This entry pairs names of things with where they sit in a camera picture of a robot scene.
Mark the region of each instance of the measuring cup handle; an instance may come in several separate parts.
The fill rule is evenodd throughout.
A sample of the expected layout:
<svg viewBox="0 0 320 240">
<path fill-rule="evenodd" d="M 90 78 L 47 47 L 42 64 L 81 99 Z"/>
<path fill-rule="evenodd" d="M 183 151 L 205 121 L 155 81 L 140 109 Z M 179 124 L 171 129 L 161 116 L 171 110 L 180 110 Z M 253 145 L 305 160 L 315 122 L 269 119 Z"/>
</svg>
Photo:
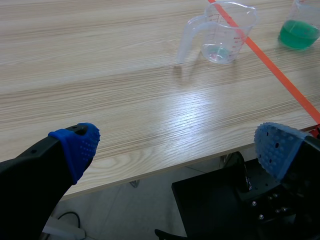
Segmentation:
<svg viewBox="0 0 320 240">
<path fill-rule="evenodd" d="M 198 32 L 204 30 L 208 25 L 216 24 L 215 22 L 206 22 L 206 16 L 196 16 L 190 19 L 184 27 L 178 53 L 176 55 L 176 62 L 181 64 L 184 62 L 187 53 L 190 50 L 192 39 Z"/>
</svg>

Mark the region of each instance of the table surface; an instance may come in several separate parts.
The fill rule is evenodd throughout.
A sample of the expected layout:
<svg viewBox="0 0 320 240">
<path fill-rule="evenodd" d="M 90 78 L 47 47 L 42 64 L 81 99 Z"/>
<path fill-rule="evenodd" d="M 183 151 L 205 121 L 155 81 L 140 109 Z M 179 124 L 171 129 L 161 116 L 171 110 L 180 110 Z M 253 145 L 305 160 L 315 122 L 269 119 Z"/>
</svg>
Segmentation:
<svg viewBox="0 0 320 240">
<path fill-rule="evenodd" d="M 250 32 L 320 110 L 320 47 L 279 45 L 292 0 L 243 0 Z M 176 53 L 186 22 L 206 0 L 2 0 L 0 161 L 48 132 L 81 122 L 101 133 L 96 157 L 70 198 L 249 147 L 256 127 L 304 129 L 314 120 L 244 45 L 232 64 Z"/>
</svg>

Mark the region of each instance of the black cable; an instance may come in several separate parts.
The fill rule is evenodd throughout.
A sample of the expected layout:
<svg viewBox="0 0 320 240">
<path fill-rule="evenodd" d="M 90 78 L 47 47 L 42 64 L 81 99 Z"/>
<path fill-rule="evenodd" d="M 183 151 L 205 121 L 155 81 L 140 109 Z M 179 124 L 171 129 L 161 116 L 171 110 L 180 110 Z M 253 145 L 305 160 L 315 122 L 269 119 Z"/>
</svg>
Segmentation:
<svg viewBox="0 0 320 240">
<path fill-rule="evenodd" d="M 80 224 L 80 217 L 79 217 L 79 215 L 78 215 L 76 212 L 74 212 L 74 211 L 67 211 L 67 212 L 65 212 L 64 214 L 62 214 L 61 216 L 58 217 L 58 220 L 59 220 L 60 218 L 62 218 L 64 215 L 67 215 L 67 214 L 73 214 L 73 215 L 76 216 L 76 218 L 78 219 L 78 228 L 80 228 L 80 226 L 81 226 L 81 224 Z M 45 237 L 44 240 L 48 240 L 49 237 L 50 237 L 50 234 L 48 234 L 48 235 Z"/>
</svg>

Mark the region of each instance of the orange tape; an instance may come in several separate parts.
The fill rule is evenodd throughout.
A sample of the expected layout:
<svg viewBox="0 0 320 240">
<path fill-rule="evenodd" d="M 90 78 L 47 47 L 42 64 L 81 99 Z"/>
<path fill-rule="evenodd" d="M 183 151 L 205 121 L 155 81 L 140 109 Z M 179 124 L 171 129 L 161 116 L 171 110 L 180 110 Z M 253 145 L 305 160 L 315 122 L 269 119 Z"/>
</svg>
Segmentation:
<svg viewBox="0 0 320 240">
<path fill-rule="evenodd" d="M 209 3 L 214 3 L 215 0 L 208 0 Z M 228 15 L 228 13 L 221 7 L 217 6 L 221 16 L 230 22 L 230 25 L 237 27 L 235 21 Z M 273 75 L 282 83 L 282 85 L 289 91 L 289 93 L 298 101 L 298 103 L 306 110 L 306 112 L 315 120 L 317 124 L 320 124 L 320 113 L 318 110 L 308 101 L 308 99 L 296 88 L 295 85 L 283 74 L 282 71 L 267 57 L 267 55 L 255 44 L 250 37 L 248 37 L 245 43 L 251 48 L 251 50 L 260 58 L 260 60 L 267 66 L 267 68 L 273 73 Z"/>
</svg>

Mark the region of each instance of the green liquid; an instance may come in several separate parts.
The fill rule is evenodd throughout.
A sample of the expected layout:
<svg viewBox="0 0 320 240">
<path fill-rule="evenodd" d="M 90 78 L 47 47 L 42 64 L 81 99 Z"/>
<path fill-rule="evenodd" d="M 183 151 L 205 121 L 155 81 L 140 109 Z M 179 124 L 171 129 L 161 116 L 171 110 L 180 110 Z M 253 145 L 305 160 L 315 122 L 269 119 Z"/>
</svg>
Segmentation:
<svg viewBox="0 0 320 240">
<path fill-rule="evenodd" d="M 311 46 L 319 35 L 320 31 L 306 22 L 288 20 L 281 28 L 279 39 L 289 47 L 305 49 Z"/>
</svg>

